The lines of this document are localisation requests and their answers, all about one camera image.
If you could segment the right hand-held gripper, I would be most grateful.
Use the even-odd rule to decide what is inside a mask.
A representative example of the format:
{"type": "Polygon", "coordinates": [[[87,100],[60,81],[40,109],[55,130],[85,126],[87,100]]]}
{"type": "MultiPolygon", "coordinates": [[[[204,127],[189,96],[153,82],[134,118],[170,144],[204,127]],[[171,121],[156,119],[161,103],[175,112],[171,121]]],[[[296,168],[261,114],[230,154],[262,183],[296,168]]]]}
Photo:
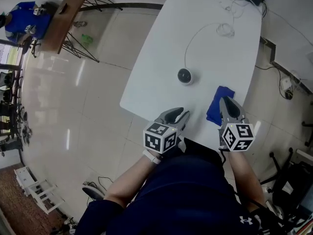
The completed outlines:
{"type": "Polygon", "coordinates": [[[233,98],[224,96],[220,99],[220,117],[223,119],[229,115],[237,120],[222,121],[219,129],[221,151],[237,152],[247,151],[255,140],[254,128],[249,120],[244,117],[245,112],[242,106],[233,98]]]}

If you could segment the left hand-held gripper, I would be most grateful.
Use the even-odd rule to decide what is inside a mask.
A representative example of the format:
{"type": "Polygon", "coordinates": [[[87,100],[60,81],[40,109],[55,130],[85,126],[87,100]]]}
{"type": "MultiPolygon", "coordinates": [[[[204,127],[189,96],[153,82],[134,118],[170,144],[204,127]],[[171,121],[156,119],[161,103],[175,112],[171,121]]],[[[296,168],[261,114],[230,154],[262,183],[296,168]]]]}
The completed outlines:
{"type": "Polygon", "coordinates": [[[165,153],[177,145],[177,140],[190,118],[190,111],[176,107],[161,113],[143,130],[144,147],[157,153],[165,153]]]}

